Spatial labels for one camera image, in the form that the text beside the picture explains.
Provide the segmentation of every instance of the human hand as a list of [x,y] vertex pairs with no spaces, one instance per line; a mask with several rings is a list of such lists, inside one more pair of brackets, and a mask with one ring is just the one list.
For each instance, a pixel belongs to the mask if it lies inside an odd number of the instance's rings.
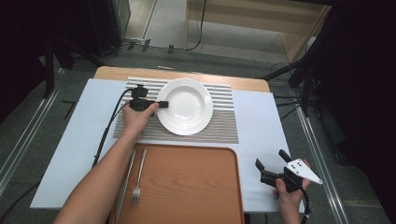
[[154,103],[144,111],[135,111],[126,105],[122,109],[124,124],[122,134],[135,138],[137,141],[140,138],[140,134],[146,128],[150,115],[157,111],[158,107],[158,103]]
[[[303,180],[303,189],[307,189],[311,181],[309,179]],[[274,194],[279,195],[279,214],[282,217],[284,224],[300,223],[299,206],[303,199],[303,193],[300,190],[288,193],[286,184],[282,179],[276,180],[276,189]]]

